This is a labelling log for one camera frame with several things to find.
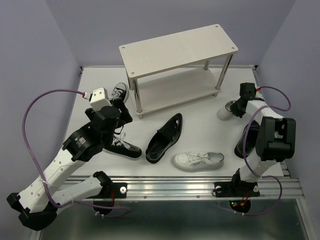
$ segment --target white shoe sole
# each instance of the white shoe sole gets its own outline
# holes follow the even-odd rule
[[[181,170],[181,171],[184,171],[184,172],[189,172],[189,173],[198,173],[198,172],[210,172],[210,171],[215,171],[215,170],[218,170],[220,168],[222,168],[222,166],[224,165],[224,161],[220,161],[217,165],[208,165],[208,168],[203,168],[203,169],[187,169],[187,168],[183,168],[183,166],[179,165],[176,163],[175,161],[175,157],[177,155],[175,155],[172,159],[172,162],[173,162],[173,165]]]
[[[133,157],[129,157],[129,156],[126,156],[126,155],[122,155],[122,154],[119,154],[119,153],[115,153],[115,152],[112,152],[112,151],[108,151],[106,149],[103,149],[104,152],[108,153],[108,154],[113,154],[113,155],[118,155],[118,156],[121,156],[121,157],[124,157],[126,159],[131,159],[131,160],[138,160],[141,158],[141,156],[139,156],[138,158],[133,158]]]

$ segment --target black leather shoe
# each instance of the black leather shoe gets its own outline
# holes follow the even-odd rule
[[[243,130],[243,134],[241,139],[238,141],[237,145],[234,148],[234,154],[237,155],[237,157],[243,159],[244,155],[243,155],[243,144],[244,144],[244,137],[245,137],[245,132],[247,130],[247,126],[245,126],[244,130]],[[246,138],[246,143],[245,143],[245,153],[246,153],[246,157],[249,156],[249,154],[252,152],[252,150],[255,148],[256,146],[256,141],[258,138],[258,133],[259,133],[259,129],[260,129],[260,125],[256,122],[253,121],[250,128],[249,128],[249,132],[248,132],[248,136]]]
[[[177,113],[160,128],[151,139],[145,157],[149,163],[156,164],[165,152],[180,138],[182,130],[182,115]]]

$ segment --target lower shelf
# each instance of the lower shelf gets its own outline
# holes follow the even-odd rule
[[[149,114],[158,110],[187,103],[220,92],[216,90],[217,81],[210,70],[192,69],[166,77],[139,83],[138,87],[142,113]],[[130,91],[135,101],[135,93]]]

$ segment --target wooden shelf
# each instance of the wooden shelf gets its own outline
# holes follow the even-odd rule
[[[237,46],[219,25],[210,25],[119,47],[130,79],[234,54]]]
[[[121,45],[119,49],[140,119],[178,104],[217,96],[233,54],[238,51],[219,24]],[[209,61],[223,56],[227,56],[226,61],[216,81],[208,71]],[[198,62],[204,67],[141,84],[143,77]]]
[[[220,92],[210,70],[192,69],[139,84],[142,113],[145,115]],[[135,103],[135,93],[130,90]]]

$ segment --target shelf top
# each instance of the shelf top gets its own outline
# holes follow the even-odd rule
[[[182,31],[119,47],[130,79],[176,69],[238,51],[219,24]]]

